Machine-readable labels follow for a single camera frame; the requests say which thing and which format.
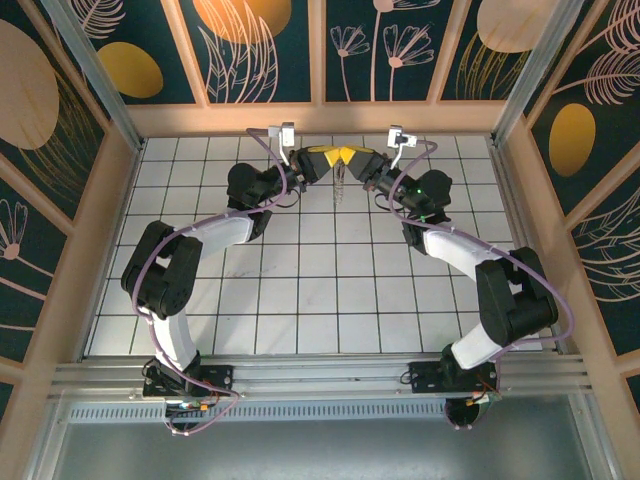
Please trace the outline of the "aluminium corner post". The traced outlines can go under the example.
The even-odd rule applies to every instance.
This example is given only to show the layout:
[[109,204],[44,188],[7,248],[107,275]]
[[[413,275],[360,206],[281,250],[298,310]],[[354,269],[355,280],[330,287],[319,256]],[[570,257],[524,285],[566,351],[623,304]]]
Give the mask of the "aluminium corner post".
[[136,152],[142,137],[124,101],[99,59],[91,40],[106,40],[126,16],[124,0],[38,0],[58,29],[62,40],[94,88],[115,126]]
[[499,149],[520,118],[535,89],[540,84],[557,51],[574,25],[584,0],[559,0],[541,36],[507,99],[499,120],[491,132],[492,145]]

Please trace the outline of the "right aluminium corner post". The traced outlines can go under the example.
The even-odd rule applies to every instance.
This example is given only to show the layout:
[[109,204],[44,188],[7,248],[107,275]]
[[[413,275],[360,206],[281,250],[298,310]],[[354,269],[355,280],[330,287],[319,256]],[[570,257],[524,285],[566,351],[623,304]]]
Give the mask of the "right aluminium corner post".
[[584,0],[559,0],[541,36],[507,99],[499,120],[491,132],[492,145],[499,149],[520,118],[535,89],[540,84],[557,51],[574,25]]

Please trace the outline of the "aluminium front rail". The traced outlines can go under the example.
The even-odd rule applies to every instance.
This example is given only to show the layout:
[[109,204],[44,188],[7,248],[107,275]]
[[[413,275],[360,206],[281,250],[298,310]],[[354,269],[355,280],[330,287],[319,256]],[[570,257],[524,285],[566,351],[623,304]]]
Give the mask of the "aluminium front rail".
[[[437,354],[222,355],[202,363],[232,366],[233,389],[249,402],[404,398],[411,395],[411,388],[400,383],[408,364],[438,359]],[[49,395],[139,398],[145,361],[112,356],[61,364]],[[499,391],[504,397],[569,395],[590,393],[592,384],[577,354],[524,351],[501,358]]]

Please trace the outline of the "clear plastic zip bag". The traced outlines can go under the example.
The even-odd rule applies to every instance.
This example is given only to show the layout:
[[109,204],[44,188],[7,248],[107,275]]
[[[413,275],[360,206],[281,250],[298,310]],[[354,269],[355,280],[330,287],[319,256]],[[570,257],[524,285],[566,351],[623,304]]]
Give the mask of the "clear plastic zip bag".
[[334,208],[337,208],[343,201],[346,170],[347,165],[342,159],[337,160],[335,165],[332,167]]

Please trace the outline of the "grey metal sheet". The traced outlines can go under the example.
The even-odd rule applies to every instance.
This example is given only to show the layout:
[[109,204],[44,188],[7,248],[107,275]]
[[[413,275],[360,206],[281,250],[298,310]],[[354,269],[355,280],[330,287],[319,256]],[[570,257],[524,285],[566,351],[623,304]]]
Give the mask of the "grey metal sheet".
[[36,480],[612,480],[569,425],[436,420],[76,424]]

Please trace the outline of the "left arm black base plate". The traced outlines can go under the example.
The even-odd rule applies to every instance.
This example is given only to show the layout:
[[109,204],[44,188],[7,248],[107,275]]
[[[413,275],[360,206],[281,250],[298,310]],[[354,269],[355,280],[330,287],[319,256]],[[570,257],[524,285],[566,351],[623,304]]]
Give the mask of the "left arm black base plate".
[[[143,368],[145,378],[142,387],[144,397],[204,399],[215,395],[209,389],[187,382],[165,365],[153,361]],[[225,390],[224,396],[233,386],[233,368],[229,365],[204,365],[196,372],[201,383]]]

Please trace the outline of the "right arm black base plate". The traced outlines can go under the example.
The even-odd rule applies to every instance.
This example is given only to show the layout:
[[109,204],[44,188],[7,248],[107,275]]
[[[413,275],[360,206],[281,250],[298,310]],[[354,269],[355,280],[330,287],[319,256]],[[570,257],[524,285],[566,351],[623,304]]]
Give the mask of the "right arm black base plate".
[[413,393],[472,393],[484,388],[497,389],[497,372],[491,362],[469,370],[441,361],[412,362],[408,372]]

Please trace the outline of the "perforated metal strip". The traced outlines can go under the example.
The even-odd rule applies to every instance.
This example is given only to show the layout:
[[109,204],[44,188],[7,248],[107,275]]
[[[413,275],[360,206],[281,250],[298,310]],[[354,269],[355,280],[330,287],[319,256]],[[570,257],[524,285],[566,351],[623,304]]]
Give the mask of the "perforated metal strip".
[[[173,419],[176,423],[200,423],[222,411],[222,405],[208,410],[186,409],[177,403],[90,403],[78,402],[70,407],[70,424],[147,424]],[[281,401],[240,402],[226,413],[223,422],[250,421],[326,421],[363,419],[440,418],[449,412],[438,399],[362,400],[362,401]]]

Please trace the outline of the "left aluminium corner post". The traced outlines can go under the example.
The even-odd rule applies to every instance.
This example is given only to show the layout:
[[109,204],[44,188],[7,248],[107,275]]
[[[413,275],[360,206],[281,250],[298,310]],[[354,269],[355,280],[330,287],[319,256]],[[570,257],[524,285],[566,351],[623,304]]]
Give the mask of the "left aluminium corner post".
[[126,16],[124,0],[38,0],[58,29],[62,40],[94,88],[115,126],[136,152],[142,137],[124,101],[99,59],[91,40],[106,40]]

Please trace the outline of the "right aluminium side rail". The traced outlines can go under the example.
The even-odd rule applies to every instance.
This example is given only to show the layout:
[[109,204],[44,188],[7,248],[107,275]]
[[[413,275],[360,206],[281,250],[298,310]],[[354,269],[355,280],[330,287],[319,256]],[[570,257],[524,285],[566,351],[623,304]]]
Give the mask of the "right aluminium side rail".
[[527,217],[523,203],[524,194],[520,191],[508,159],[494,146],[492,140],[489,140],[489,153],[515,247],[529,246],[537,252],[539,257],[542,257],[542,249],[537,245],[536,237]]

